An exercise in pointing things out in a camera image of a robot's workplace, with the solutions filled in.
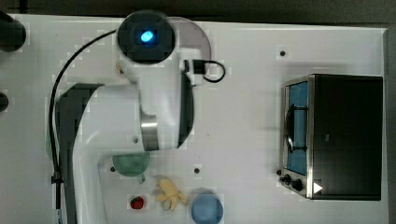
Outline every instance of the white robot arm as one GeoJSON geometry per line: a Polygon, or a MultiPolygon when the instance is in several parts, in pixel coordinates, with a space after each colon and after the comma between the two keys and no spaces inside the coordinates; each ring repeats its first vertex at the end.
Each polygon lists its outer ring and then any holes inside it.
{"type": "Polygon", "coordinates": [[[164,15],[130,15],[116,32],[115,52],[131,85],[99,87],[82,115],[73,151],[78,223],[107,223],[100,161],[178,148],[192,127],[192,93],[185,92],[189,81],[179,67],[178,35],[164,15]]]}

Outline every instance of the white table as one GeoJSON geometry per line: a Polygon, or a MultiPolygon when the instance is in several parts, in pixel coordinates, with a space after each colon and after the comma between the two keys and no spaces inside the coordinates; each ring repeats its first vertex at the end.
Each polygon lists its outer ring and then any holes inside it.
{"type": "MultiPolygon", "coordinates": [[[[0,90],[10,98],[9,108],[0,113],[0,219],[4,224],[54,223],[52,166],[45,149],[51,86],[65,61],[82,44],[116,29],[121,19],[35,15],[17,15],[17,19],[28,29],[25,45],[19,52],[0,52],[0,90]]],[[[208,33],[213,58],[223,62],[229,73],[217,85],[205,83],[194,89],[193,135],[182,149],[155,154],[152,164],[170,168],[151,165],[150,173],[174,178],[190,197],[198,187],[213,189],[223,200],[223,222],[227,224],[388,223],[385,148],[380,202],[308,201],[281,187],[275,174],[281,165],[282,83],[312,73],[383,76],[384,30],[199,25],[208,33]],[[282,49],[287,52],[284,58],[278,56],[282,49]],[[194,175],[197,164],[201,173],[194,175]]],[[[113,44],[108,37],[85,50],[68,69],[61,91],[76,82],[126,83],[126,78],[115,74],[113,44]]],[[[126,181],[132,181],[118,180],[124,183],[118,185],[120,190],[126,188],[126,181]]],[[[127,209],[125,194],[118,191],[125,202],[118,201],[120,209],[112,207],[109,220],[114,223],[134,222],[134,216],[122,212],[127,209]]],[[[144,223],[171,222],[174,217],[158,216],[159,209],[139,216],[144,223]]],[[[192,223],[183,206],[174,215],[192,223]]]]}

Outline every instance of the black toaster oven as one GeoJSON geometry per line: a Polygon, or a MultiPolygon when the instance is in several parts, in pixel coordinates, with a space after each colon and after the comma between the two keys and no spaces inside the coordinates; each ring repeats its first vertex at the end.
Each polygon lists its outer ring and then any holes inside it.
{"type": "Polygon", "coordinates": [[[314,74],[284,93],[282,185],[313,200],[381,200],[383,78],[314,74]]]}

